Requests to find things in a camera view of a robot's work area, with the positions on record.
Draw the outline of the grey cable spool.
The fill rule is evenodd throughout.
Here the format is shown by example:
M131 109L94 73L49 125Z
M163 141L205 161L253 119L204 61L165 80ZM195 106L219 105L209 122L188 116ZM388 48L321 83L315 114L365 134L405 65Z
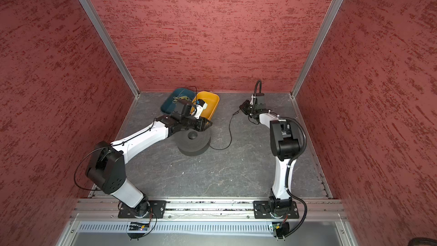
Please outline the grey cable spool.
M179 151L185 156L196 157L208 150L211 131L198 132L193 129L174 134L174 141Z

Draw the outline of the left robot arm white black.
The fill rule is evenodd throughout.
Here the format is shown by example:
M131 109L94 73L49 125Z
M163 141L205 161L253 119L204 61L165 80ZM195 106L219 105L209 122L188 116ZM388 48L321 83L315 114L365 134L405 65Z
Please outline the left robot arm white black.
M200 99L195 103L179 100L170 115L162 115L144 129L121 140L100 142L90 153L85 175L105 194L118 199L141 218L149 210L145 193L137 189L126 176L125 165L136 155L174 134L192 129L205 132L212 122L201 114L208 104Z

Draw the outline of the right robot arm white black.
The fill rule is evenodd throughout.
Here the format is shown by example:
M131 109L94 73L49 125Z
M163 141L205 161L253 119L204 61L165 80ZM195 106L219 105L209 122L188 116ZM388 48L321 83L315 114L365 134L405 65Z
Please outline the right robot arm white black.
M272 195L269 197L269 210L278 218L292 210L292 172L297 159L307 148L306 133L296 119L281 116L268 109L263 93L253 94L240 109L256 124L269 128L270 148L275 158L275 179Z

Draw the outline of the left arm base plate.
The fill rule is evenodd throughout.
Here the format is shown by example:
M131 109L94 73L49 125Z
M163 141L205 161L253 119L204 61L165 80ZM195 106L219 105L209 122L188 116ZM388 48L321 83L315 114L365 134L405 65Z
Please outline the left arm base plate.
M118 218L119 219L147 219L155 216L158 219L163 218L167 202L165 200L149 200L141 202L139 207L131 208L125 203L119 201Z

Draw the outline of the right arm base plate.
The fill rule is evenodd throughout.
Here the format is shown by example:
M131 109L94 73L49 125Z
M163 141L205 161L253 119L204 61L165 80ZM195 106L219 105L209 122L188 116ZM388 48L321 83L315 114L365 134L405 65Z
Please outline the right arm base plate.
M256 200L253 202L254 217L256 219L298 219L299 211L295 201L284 200Z

